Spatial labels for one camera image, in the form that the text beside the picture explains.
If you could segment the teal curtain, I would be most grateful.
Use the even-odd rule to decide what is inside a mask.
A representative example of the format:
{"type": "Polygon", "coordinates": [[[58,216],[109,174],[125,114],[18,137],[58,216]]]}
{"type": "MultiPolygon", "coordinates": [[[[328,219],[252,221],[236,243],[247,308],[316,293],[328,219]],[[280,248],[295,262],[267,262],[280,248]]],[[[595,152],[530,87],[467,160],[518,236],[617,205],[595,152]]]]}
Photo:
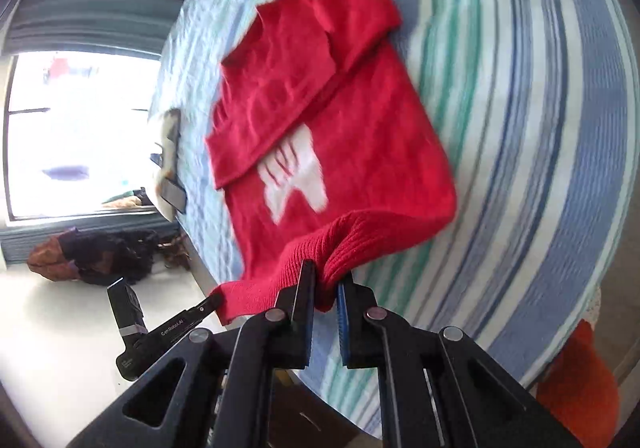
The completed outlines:
{"type": "Polygon", "coordinates": [[[181,0],[19,0],[2,52],[160,56],[181,0]]]}

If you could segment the red knit sweater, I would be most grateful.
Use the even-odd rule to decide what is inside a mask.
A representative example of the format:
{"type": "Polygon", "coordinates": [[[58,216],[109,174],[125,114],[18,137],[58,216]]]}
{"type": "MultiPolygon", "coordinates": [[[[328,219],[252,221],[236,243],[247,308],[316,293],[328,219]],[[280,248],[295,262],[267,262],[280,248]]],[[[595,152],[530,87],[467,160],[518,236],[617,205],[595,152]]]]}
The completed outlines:
{"type": "Polygon", "coordinates": [[[318,267],[329,309],[350,270],[453,219],[448,159],[390,42],[392,0],[273,0],[222,60],[206,140],[244,270],[222,282],[223,324],[270,308],[318,267]]]}

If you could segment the dark smartphone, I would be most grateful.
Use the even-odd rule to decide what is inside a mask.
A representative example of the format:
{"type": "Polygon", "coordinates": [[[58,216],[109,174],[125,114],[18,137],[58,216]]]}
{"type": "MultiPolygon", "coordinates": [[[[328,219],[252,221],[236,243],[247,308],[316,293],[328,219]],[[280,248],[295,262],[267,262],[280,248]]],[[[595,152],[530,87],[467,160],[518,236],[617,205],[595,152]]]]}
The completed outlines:
{"type": "Polygon", "coordinates": [[[186,190],[172,179],[164,178],[160,182],[160,197],[178,213],[186,212],[186,190]]]}

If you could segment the striped blue green bedsheet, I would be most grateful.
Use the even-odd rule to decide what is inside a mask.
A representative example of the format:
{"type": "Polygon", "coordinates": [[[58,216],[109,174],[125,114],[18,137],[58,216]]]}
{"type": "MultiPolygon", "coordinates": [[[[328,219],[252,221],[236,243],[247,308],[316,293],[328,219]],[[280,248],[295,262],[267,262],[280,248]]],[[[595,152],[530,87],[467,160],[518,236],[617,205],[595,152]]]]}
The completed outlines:
{"type": "MultiPolygon", "coordinates": [[[[268,0],[185,0],[150,112],[181,111],[181,225],[217,282],[239,278],[205,148],[220,60],[268,0]]],[[[394,0],[393,42],[454,170],[433,241],[356,270],[415,326],[456,326],[529,384],[611,263],[639,155],[639,72],[618,0],[394,0]]]]}

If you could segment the person's red clothing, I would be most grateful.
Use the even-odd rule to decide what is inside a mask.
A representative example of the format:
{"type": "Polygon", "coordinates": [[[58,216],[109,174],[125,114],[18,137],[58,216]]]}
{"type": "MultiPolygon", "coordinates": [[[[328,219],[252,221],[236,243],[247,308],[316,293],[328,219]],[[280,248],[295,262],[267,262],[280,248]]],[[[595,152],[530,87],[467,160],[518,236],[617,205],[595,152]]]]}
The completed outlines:
{"type": "Polygon", "coordinates": [[[538,402],[584,447],[607,447],[613,440],[620,395],[616,379],[594,348],[593,328],[582,320],[538,383],[538,402]]]}

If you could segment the dark clothes pile by window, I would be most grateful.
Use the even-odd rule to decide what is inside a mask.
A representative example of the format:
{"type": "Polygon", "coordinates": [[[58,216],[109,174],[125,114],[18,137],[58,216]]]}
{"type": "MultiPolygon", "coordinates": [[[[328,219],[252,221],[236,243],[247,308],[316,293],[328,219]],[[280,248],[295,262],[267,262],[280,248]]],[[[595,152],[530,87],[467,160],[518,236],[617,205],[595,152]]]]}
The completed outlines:
{"type": "Polygon", "coordinates": [[[159,258],[168,269],[190,267],[190,255],[181,232],[72,228],[38,244],[26,264],[32,272],[50,281],[79,280],[93,286],[110,286],[119,279],[130,284],[143,280],[159,258]]]}

